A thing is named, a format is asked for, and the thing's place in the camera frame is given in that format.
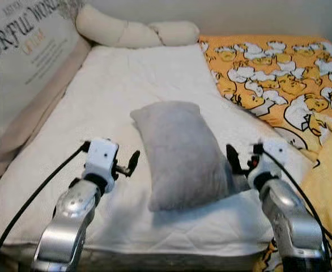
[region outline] quilted white cover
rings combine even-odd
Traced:
[[[245,167],[248,144],[260,137],[277,137],[263,122],[220,97],[198,45],[139,50],[95,47],[39,135],[2,177],[0,235],[29,195],[82,140],[105,137],[120,144],[120,163],[126,164],[136,149],[141,158],[133,176],[120,177],[114,190],[101,199],[87,230],[86,249],[215,256],[263,250],[273,234],[255,191],[198,209],[159,213],[147,209],[150,170],[129,113],[162,100],[198,104],[222,151],[225,144],[234,145]],[[311,165],[294,148],[288,153],[287,169],[300,180]],[[85,154],[75,158],[40,193],[6,245],[37,244],[59,195],[80,176],[85,158]]]

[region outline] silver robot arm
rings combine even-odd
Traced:
[[[239,174],[246,175],[250,188],[259,191],[262,209],[272,225],[284,271],[327,271],[320,225],[307,212],[304,201],[281,179],[281,169],[263,154],[267,151],[284,164],[286,145],[287,142],[278,139],[257,144],[248,162],[250,170],[241,170],[238,165],[232,167]],[[237,152],[231,146],[228,149],[233,154],[233,158],[228,157],[228,160],[238,164],[239,160],[235,158]]]
[[[82,178],[76,178],[56,204],[52,221],[37,245],[32,271],[75,271],[101,196],[113,189],[118,174],[131,176],[139,151],[128,167],[117,165],[118,144],[109,139],[96,139],[90,144]]]

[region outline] mattress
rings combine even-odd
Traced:
[[[141,156],[132,177],[120,177],[101,199],[87,229],[83,259],[101,262],[102,255],[92,252],[233,257],[263,250],[273,232],[254,190],[197,209],[148,210],[150,169],[129,114],[165,100],[198,104],[222,152],[227,143],[235,146],[244,168],[250,144],[279,137],[268,125],[220,97],[199,45],[137,50],[97,46],[38,136],[1,178],[0,236],[30,194],[83,140],[104,137],[119,143],[121,164],[136,149]],[[311,163],[292,146],[287,155],[287,170],[300,181]],[[72,160],[27,208],[5,241],[7,254],[30,259],[59,195],[81,175],[85,158],[86,154],[80,154]]]

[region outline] gray pillow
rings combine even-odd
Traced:
[[[195,207],[235,193],[229,162],[198,105],[160,102],[131,117],[151,168],[151,211]]]

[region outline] yellow blanket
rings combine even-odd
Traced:
[[[332,44],[293,36],[201,36],[222,96],[315,160],[332,133]]]

